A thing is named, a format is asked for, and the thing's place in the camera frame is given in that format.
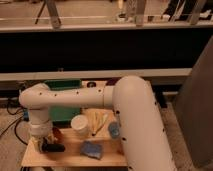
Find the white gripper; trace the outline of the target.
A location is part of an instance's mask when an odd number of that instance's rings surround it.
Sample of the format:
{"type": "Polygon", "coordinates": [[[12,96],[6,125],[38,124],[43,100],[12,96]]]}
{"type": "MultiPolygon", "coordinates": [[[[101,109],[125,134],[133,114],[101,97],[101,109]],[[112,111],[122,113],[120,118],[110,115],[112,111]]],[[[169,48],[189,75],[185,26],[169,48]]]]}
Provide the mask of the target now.
{"type": "Polygon", "coordinates": [[[54,135],[53,132],[39,132],[39,131],[34,131],[30,130],[29,131],[30,136],[31,136],[31,141],[34,145],[34,148],[36,151],[42,153],[43,149],[42,147],[45,144],[53,144],[54,143],[54,135]]]}

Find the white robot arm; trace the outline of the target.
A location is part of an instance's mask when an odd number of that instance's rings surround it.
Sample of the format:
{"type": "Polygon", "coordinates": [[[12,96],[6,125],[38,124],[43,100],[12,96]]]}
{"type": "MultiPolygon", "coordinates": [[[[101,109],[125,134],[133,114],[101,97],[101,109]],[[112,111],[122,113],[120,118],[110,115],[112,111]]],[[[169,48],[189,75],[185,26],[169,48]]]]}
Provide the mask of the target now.
{"type": "Polygon", "coordinates": [[[19,102],[29,111],[37,151],[54,142],[50,107],[111,109],[119,124],[128,171],[177,171],[154,93],[141,77],[125,76],[113,86],[62,91],[39,83],[22,91],[19,102]]]}

